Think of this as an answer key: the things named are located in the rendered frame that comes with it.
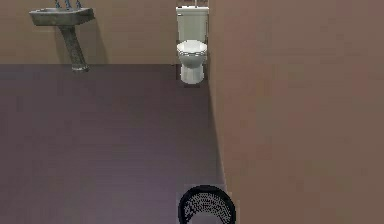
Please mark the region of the black mesh trash can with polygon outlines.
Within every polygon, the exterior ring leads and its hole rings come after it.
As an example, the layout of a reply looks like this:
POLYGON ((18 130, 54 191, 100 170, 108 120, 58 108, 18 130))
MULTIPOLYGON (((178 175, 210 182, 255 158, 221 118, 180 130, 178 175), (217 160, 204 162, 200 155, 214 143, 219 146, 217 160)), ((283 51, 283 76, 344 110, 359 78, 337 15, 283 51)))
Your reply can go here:
POLYGON ((188 189, 180 198, 177 208, 179 224, 188 224, 194 215, 209 213, 222 224, 236 224, 236 207, 231 197, 213 185, 197 185, 188 189))

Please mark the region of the white toilet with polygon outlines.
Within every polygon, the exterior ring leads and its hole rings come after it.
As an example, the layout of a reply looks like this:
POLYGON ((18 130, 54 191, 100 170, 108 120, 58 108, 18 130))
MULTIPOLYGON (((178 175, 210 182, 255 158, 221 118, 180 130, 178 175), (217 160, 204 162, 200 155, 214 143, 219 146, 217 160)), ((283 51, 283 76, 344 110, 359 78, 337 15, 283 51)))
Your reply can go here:
POLYGON ((180 78, 189 85, 204 79, 204 67, 208 55, 207 25, 208 7, 178 6, 176 8, 178 59, 181 63, 180 78))

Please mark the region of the grey pedestal sink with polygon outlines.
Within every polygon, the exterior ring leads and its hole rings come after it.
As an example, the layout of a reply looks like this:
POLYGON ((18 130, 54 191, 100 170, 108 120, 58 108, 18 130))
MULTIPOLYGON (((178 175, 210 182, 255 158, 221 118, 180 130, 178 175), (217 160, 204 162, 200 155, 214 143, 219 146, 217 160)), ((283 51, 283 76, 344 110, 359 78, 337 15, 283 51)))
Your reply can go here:
POLYGON ((71 6, 70 0, 64 0, 65 7, 60 5, 59 0, 54 1, 54 8, 36 9, 28 14, 35 26, 57 27, 68 51, 72 71, 88 72, 89 66, 82 53, 76 27, 94 20, 94 11, 92 8, 83 7, 80 0, 76 0, 75 7, 71 6))

